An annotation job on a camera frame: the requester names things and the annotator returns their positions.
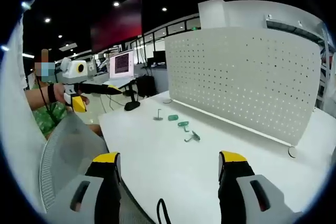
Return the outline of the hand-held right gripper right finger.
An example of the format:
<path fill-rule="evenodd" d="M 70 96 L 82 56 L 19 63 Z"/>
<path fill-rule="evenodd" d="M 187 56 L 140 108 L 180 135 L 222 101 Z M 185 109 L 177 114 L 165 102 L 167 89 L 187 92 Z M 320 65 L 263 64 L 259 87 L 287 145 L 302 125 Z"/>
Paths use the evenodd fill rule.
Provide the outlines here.
<path fill-rule="evenodd" d="M 219 153 L 218 199 L 221 223 L 295 223 L 283 192 L 263 175 L 256 175 L 238 153 Z"/>

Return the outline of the person's left hand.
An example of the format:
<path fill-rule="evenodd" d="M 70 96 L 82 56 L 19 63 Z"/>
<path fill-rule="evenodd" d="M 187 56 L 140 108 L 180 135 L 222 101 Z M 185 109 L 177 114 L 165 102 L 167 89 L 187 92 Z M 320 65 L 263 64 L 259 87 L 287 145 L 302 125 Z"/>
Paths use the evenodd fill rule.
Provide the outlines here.
<path fill-rule="evenodd" d="M 61 102 L 63 104 L 66 104 L 66 100 L 64 99 L 64 92 L 65 92 L 65 88 L 64 85 L 61 83 L 55 83 L 54 84 L 54 94 L 55 94 L 55 98 L 58 102 Z M 90 103 L 90 100 L 84 96 L 81 95 L 80 96 L 82 101 L 85 103 L 85 105 L 88 105 Z"/>

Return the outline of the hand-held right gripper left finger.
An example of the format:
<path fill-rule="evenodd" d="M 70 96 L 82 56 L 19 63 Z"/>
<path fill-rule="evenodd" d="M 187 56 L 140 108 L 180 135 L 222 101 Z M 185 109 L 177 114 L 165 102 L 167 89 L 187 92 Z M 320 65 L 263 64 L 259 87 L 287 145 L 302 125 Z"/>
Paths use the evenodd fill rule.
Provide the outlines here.
<path fill-rule="evenodd" d="M 76 176 L 56 196 L 47 223 L 119 223 L 120 153 L 95 157 L 86 173 Z"/>

